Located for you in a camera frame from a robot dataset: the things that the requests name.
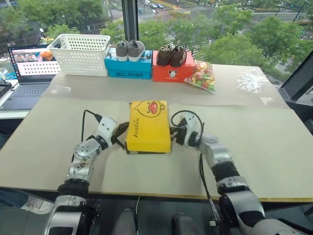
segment cardboard box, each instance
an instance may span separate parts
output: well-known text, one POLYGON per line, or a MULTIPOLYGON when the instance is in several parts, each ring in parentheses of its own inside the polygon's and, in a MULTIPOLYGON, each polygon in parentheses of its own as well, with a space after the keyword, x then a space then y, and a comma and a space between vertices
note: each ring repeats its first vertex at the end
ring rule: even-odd
POLYGON ((121 78, 151 79, 152 51, 145 50, 141 59, 137 62, 118 61, 115 48, 112 47, 104 63, 108 70, 108 76, 121 78))
POLYGON ((131 103, 131 120, 126 137, 128 153, 169 153, 171 151, 167 109, 166 101, 162 100, 131 103))
POLYGON ((153 51, 153 81, 155 82, 184 82, 184 79, 195 72, 195 63, 191 52, 187 52, 185 63, 180 67, 157 65, 157 53, 153 51))

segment floor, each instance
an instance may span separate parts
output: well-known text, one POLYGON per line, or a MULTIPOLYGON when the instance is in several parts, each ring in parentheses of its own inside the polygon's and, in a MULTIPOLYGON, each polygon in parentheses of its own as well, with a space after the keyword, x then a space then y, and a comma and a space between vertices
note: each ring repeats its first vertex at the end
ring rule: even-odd
MULTIPOLYGON (((119 214, 125 208, 135 208, 136 200, 103 199, 96 200, 96 206, 101 216, 91 230, 91 235, 109 235, 119 214)), ((268 211, 267 218, 284 218, 307 229, 313 230, 313 214, 305 216, 303 212, 310 205, 292 207, 282 210, 268 211)), ((208 226, 211 219, 210 209, 207 204, 195 202, 166 202, 166 201, 139 201, 138 227, 140 235, 171 235, 171 218, 183 212, 191 216, 199 225, 203 234, 217 235, 214 228, 208 226)), ((36 215, 21 209, 0 209, 0 234, 1 235, 42 235, 47 216, 36 215)), ((231 235, 240 235, 236 229, 231 230, 231 235)))

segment gray shoe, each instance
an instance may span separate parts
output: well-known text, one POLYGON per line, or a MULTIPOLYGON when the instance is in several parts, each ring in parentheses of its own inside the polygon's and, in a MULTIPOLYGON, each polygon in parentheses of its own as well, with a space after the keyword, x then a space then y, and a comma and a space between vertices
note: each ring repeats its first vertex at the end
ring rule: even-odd
POLYGON ((120 41, 116 46, 116 58, 118 61, 128 60, 129 42, 126 40, 120 41))
POLYGON ((145 52, 145 45, 141 41, 131 40, 128 48, 128 59, 133 62, 140 60, 145 52))

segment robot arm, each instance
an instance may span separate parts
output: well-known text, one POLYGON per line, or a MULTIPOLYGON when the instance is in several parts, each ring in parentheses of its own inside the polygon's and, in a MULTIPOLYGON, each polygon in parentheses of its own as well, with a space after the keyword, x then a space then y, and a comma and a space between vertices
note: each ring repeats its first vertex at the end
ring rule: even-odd
POLYGON ((258 197, 238 173, 227 148, 215 136, 197 132, 197 122, 194 114, 183 113, 172 133, 175 133, 177 143, 195 147, 206 159, 221 195, 221 211, 230 225, 239 227, 244 235, 301 235, 279 220, 265 219, 258 197))
POLYGON ((98 155, 115 143, 128 128, 109 117, 95 115, 99 125, 93 135, 76 145, 68 178, 58 187, 58 196, 47 221, 44 235, 88 235, 96 209, 87 205, 87 193, 98 155))

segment bag of candy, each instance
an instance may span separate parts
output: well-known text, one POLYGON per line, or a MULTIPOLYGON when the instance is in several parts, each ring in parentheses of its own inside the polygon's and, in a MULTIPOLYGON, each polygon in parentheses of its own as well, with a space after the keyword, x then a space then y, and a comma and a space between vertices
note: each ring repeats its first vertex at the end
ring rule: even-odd
POLYGON ((192 76, 185 78, 184 82, 215 94, 215 77, 213 74, 212 65, 208 62, 196 61, 195 73, 192 76))

